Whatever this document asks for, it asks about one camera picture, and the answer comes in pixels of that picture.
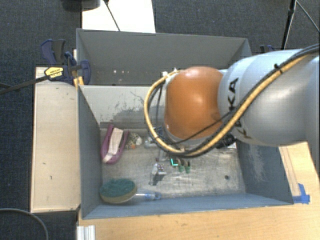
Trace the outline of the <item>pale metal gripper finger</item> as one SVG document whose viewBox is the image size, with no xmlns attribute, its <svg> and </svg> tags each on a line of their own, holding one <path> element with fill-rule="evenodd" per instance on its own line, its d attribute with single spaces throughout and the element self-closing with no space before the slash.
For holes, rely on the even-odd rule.
<svg viewBox="0 0 320 240">
<path fill-rule="evenodd" d="M 167 172 L 164 171 L 164 167 L 162 165 L 158 165 L 158 182 L 161 182 L 163 178 L 167 175 Z"/>
<path fill-rule="evenodd" d="M 150 173 L 150 179 L 149 179 L 149 185 L 156 186 L 158 183 L 158 163 L 155 163 L 152 166 L 151 173 Z"/>
</svg>

